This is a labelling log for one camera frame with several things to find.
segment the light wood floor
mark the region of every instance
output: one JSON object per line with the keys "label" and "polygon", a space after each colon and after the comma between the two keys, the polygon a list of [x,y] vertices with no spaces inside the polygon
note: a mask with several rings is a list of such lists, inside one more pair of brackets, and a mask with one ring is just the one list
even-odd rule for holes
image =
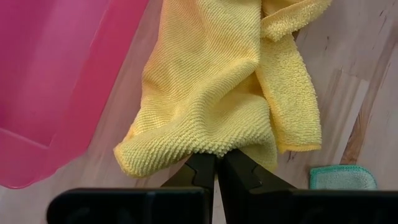
{"label": "light wood floor", "polygon": [[[50,200],[74,187],[157,187],[178,170],[132,179],[119,169],[112,148],[139,109],[142,68],[156,42],[162,0],[150,0],[88,152],[22,190],[0,187],[2,224],[45,223]],[[306,188],[310,167],[359,164],[381,189],[398,190],[398,0],[334,0],[301,30],[297,45],[313,78],[321,110],[323,149],[286,153],[276,174]],[[214,223],[224,223],[215,190]]]}

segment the towel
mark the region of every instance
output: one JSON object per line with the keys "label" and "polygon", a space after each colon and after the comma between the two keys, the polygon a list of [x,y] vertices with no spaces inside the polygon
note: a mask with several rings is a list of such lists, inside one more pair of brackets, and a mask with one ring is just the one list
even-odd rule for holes
{"label": "towel", "polygon": [[337,165],[312,168],[310,189],[375,190],[373,175],[363,167]]}
{"label": "towel", "polygon": [[292,32],[329,3],[164,0],[141,109],[114,149],[122,170],[145,177],[232,149],[273,169],[277,148],[319,149],[316,95]]}

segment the pink plastic bin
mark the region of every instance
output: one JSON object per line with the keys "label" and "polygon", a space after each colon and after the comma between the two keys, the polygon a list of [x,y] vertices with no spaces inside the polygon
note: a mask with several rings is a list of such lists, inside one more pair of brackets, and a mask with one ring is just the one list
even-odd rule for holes
{"label": "pink plastic bin", "polygon": [[147,0],[0,2],[0,185],[84,153]]}

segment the towel fold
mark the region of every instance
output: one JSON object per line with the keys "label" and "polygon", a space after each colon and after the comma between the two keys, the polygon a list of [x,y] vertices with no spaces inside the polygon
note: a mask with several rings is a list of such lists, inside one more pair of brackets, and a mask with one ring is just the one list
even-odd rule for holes
{"label": "towel fold", "polygon": [[329,3],[164,0],[141,110],[114,150],[122,170],[145,177],[192,153],[232,149],[272,169],[277,147],[319,149],[315,91],[291,33]]}

